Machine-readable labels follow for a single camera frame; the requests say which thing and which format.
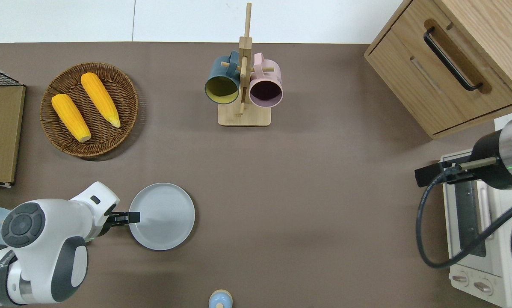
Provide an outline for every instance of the wooden mug tree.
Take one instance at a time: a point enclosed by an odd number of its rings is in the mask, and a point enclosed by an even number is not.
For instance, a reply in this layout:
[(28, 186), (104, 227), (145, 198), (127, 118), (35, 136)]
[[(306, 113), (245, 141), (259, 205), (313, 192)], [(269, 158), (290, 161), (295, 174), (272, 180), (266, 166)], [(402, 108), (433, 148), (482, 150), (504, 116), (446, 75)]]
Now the wooden mug tree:
[[(246, 20), (244, 24), (244, 36), (239, 39), (239, 63), (240, 86), (237, 99), (227, 105), (218, 105), (218, 123), (223, 126), (268, 126), (271, 124), (271, 108), (263, 108), (250, 102), (249, 68), (252, 62), (252, 37), (250, 37), (250, 15), (252, 4), (246, 4)], [(222, 66), (229, 66), (229, 63), (222, 62)], [(263, 68), (263, 71), (273, 71), (273, 68)]]

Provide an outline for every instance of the mug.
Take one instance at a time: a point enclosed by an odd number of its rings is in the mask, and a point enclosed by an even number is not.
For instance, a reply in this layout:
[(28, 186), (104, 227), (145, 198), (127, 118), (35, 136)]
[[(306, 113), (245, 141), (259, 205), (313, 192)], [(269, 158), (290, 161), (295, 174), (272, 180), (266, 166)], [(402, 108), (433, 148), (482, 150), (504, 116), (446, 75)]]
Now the mug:
[[(274, 68), (273, 72), (264, 72), (263, 68)], [(254, 105), (271, 108), (283, 99), (281, 68), (273, 60), (265, 60), (262, 53), (254, 55), (254, 73), (250, 76), (250, 101)]]
[[(229, 63), (229, 67), (222, 66), (222, 62)], [(231, 51), (231, 55), (218, 57), (214, 61), (204, 86), (204, 92), (209, 99), (218, 104), (230, 104), (237, 99), (240, 85), (238, 65), (238, 51)]]

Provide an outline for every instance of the woven basket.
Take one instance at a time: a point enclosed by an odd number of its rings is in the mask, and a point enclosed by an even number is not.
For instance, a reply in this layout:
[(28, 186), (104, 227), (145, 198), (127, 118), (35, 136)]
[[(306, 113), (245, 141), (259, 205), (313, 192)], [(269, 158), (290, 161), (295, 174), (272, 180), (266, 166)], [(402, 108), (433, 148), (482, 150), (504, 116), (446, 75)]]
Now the woven basket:
[[(80, 81), (86, 72), (93, 72), (102, 80), (115, 103), (121, 127), (116, 128), (104, 119), (86, 94)], [(78, 142), (54, 111), (51, 99), (61, 93), (68, 94), (79, 109), (90, 130), (90, 140)], [(90, 62), (69, 68), (52, 80), (41, 101), (40, 120), (45, 135), (58, 150), (90, 158), (119, 146), (134, 127), (137, 115), (138, 94), (128, 76), (113, 65)]]

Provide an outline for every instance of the black handle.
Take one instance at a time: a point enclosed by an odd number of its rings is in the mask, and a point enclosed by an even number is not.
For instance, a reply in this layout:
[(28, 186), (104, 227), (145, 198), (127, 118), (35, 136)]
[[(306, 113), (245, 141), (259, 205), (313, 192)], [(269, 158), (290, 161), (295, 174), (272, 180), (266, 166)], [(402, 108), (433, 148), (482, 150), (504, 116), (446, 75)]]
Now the black handle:
[(430, 50), (432, 50), (432, 52), (434, 52), (434, 54), (438, 57), (438, 59), (440, 59), (442, 64), (444, 64), (444, 66), (451, 72), (451, 74), (456, 78), (456, 80), (459, 82), (459, 84), (461, 84), (461, 86), (465, 90), (474, 91), (474, 90), (480, 88), (482, 86), (482, 82), (480, 82), (476, 86), (469, 84), (469, 82), (465, 79), (465, 77), (463, 77), (461, 72), (459, 72), (459, 70), (453, 65), (453, 63), (450, 61), (450, 59), (448, 59), (448, 57), (442, 52), (442, 50), (440, 50), (438, 45), (436, 45), (436, 43), (430, 37), (430, 34), (432, 33), (432, 31), (434, 31), (434, 27), (431, 27), (430, 29), (428, 29), (427, 32), (425, 33), (425, 35), (423, 36), (423, 40), (425, 41), (427, 46), (430, 48)]

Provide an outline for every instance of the table surface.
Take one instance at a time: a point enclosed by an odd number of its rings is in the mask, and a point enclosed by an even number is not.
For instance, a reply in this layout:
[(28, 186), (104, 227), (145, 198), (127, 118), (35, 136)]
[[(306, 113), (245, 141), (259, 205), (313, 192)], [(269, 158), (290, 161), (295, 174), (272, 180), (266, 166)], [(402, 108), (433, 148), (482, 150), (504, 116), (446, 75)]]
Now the table surface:
[[(95, 239), (86, 280), (56, 307), (202, 308), (220, 288), (237, 308), (492, 306), (418, 256), (414, 169), (470, 148), (493, 123), (430, 140), (364, 60), (367, 45), (254, 44), (281, 66), (284, 99), (269, 127), (221, 127), (203, 88), (213, 59), (236, 47), (0, 44), (0, 69), (27, 86), (17, 183), (0, 188), (0, 207), (69, 199), (94, 181), (120, 197), (115, 210), (161, 182), (195, 204), (175, 249), (148, 250), (126, 226)], [(99, 161), (63, 154), (39, 123), (48, 84), (88, 61), (117, 66), (140, 95), (133, 132)], [(436, 259), (447, 252), (441, 198), (424, 223)]]

